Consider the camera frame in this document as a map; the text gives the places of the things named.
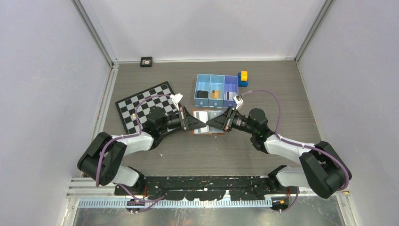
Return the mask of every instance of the black square object with circle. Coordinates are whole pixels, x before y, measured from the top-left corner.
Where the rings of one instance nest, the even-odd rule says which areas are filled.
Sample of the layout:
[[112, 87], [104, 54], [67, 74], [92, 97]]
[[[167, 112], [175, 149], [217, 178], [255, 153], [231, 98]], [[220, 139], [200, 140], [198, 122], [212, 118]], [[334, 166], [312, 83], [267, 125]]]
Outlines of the black square object with circle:
[[[144, 101], [146, 98], [156, 96], [160, 93], [175, 94], [169, 83], [166, 81], [115, 102], [116, 109], [118, 110], [120, 119], [122, 120], [123, 128], [125, 128], [127, 134], [133, 134], [139, 131], [136, 120], [132, 117], [132, 114], [135, 113], [135, 108], [138, 106], [138, 104]], [[167, 97], [155, 97], [153, 99], [144, 101], [143, 104], [137, 109], [135, 117], [138, 117], [141, 124], [147, 121], [146, 115], [148, 115], [150, 108], [153, 106], [163, 108], [166, 112], [166, 115], [177, 112], [177, 109], [173, 105], [172, 99]], [[167, 134], [174, 131], [177, 130], [168, 129]]]
[[140, 60], [140, 67], [152, 67], [152, 57], [142, 57]]

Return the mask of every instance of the small black box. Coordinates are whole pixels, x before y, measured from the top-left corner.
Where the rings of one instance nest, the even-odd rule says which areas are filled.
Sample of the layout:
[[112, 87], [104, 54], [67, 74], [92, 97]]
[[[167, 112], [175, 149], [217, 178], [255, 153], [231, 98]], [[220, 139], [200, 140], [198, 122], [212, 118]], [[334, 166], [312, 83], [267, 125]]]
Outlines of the small black box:
[[197, 91], [197, 98], [208, 98], [208, 91], [198, 90]]
[[140, 67], [152, 67], [152, 57], [142, 57], [140, 60]]

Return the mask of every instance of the purple compartment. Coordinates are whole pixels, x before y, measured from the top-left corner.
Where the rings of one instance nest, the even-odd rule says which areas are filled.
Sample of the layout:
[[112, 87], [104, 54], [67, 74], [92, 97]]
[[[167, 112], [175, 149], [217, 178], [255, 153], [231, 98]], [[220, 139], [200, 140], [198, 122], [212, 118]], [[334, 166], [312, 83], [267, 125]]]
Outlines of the purple compartment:
[[[230, 93], [230, 99], [227, 98], [226, 93], [233, 92], [232, 95]], [[236, 107], [236, 102], [233, 100], [233, 96], [238, 95], [238, 77], [237, 76], [224, 76], [224, 93], [223, 93], [223, 107], [229, 108], [230, 106]]]

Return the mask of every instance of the black square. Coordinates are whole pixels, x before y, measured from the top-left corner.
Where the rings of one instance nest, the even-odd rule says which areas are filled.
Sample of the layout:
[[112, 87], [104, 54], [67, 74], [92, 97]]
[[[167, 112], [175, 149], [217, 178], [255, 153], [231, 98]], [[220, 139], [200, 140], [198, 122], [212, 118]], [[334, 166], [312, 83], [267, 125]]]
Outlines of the black square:
[[148, 104], [147, 103], [145, 103], [145, 104], [142, 104], [141, 105], [141, 108], [144, 110], [144, 109], [147, 109], [148, 108]]
[[128, 111], [128, 108], [127, 108], [126, 106], [125, 106], [125, 107], [121, 107], [121, 108], [120, 108], [120, 111], [121, 111], [121, 112], [127, 112], [127, 111]]
[[157, 105], [159, 103], [161, 103], [161, 100], [159, 98], [153, 99], [154, 103]]
[[170, 103], [168, 101], [162, 102], [162, 106], [164, 106], [164, 107], [169, 106], [169, 105], [170, 105]]
[[198, 90], [197, 91], [197, 98], [208, 98], [208, 91]]
[[138, 117], [139, 117], [139, 118], [141, 118], [141, 117], [145, 116], [145, 114], [144, 114], [144, 112], [143, 112], [143, 111], [140, 111], [140, 112], [138, 112], [138, 113], [137, 113], [137, 115], [138, 115]]
[[132, 116], [129, 116], [129, 117], [125, 118], [125, 122], [126, 122], [126, 123], [129, 123], [129, 122], [131, 122], [131, 121], [132, 121]]
[[140, 67], [152, 67], [152, 57], [142, 57], [140, 60]]

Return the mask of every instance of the white wall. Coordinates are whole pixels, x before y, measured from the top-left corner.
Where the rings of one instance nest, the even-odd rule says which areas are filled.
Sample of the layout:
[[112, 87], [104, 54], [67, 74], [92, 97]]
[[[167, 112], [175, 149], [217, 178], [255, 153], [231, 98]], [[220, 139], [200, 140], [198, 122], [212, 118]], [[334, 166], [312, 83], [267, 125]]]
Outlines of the white wall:
[[300, 61], [322, 137], [353, 174], [362, 226], [399, 215], [399, 2], [335, 1]]
[[0, 3], [0, 219], [56, 226], [109, 67], [69, 0]]
[[294, 58], [324, 0], [82, 0], [119, 61]]

